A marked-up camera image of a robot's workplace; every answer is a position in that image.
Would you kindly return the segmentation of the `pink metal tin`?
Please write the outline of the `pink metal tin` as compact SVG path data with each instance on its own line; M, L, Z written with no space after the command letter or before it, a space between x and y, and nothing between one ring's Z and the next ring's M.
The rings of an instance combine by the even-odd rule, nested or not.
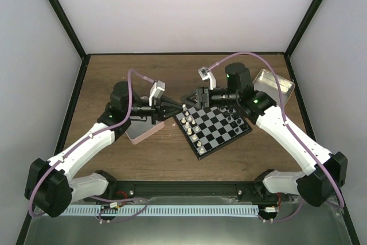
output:
M126 135L133 145L136 145L148 137L152 136L159 130L165 127L164 122L157 122L156 124L151 124L150 120L142 121L135 120L131 122L131 126L127 129Z

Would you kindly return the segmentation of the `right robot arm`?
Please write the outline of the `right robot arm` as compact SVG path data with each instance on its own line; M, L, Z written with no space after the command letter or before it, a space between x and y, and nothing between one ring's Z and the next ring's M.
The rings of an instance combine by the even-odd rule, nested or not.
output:
M182 97L188 106L196 108L234 108L280 144L297 162L299 172L270 170L262 182L255 185L258 199L267 201L275 193L300 195L313 207L320 207L331 196L339 197L345 183L348 159L341 153L317 144L284 114L284 108L269 94L254 88L249 69L242 63L225 67L227 86L216 87L212 71L202 67L198 71L208 87L200 87L194 93Z

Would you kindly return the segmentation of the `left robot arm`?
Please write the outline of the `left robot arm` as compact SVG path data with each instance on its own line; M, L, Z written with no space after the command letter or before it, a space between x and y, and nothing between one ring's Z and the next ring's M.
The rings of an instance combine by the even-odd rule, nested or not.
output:
M131 126L133 117L149 117L156 123L181 112L182 104L163 95L164 91L164 83L155 81L150 97L143 99L132 90L131 83L116 83L104 112L86 134L50 159L38 158L31 164L25 188L29 207L57 217L70 203L87 197L113 200L117 180L109 173L98 170L86 177L75 175L97 153L116 142Z

